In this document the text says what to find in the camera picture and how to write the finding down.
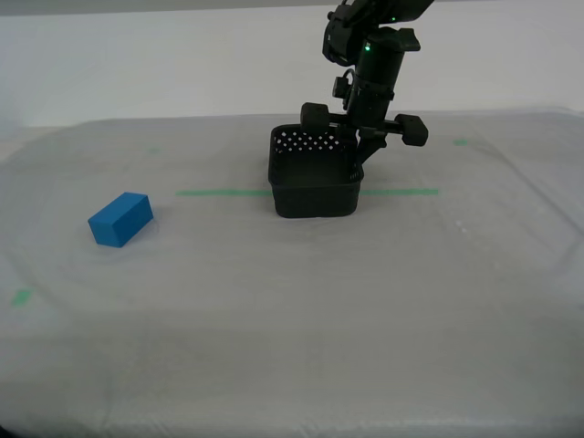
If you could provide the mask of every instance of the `black basket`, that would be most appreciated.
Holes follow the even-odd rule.
[[[363,168],[357,141],[338,139],[335,132],[308,134],[300,125],[272,131],[268,180],[282,217],[335,217],[357,209]]]

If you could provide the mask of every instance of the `black plastic container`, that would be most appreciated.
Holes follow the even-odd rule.
[[[268,180],[277,213],[286,218],[347,216],[357,209],[363,168],[357,141],[334,131],[305,133],[300,125],[272,131]]]

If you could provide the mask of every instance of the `black mesh basket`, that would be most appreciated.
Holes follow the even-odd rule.
[[[275,128],[268,180],[277,213],[287,218],[352,214],[363,179],[356,148],[356,141],[342,141],[333,130],[307,134],[300,125]]]

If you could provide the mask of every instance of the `blue rectangular block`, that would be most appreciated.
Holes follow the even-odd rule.
[[[153,217],[147,195],[125,193],[88,222],[98,244],[122,248]]]

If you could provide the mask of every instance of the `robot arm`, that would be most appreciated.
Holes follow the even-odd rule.
[[[403,142],[423,146],[428,130],[417,116],[400,114],[385,120],[393,100],[397,77],[406,52],[421,49],[413,29],[395,30],[380,25],[412,21],[433,0],[355,0],[343,3],[328,14],[323,54],[343,67],[356,66],[337,78],[335,98],[343,99],[346,115],[329,114],[326,105],[307,103],[301,126],[306,131],[326,130],[331,125],[351,138],[359,131],[357,154],[365,162],[386,146],[387,134],[401,134]]]

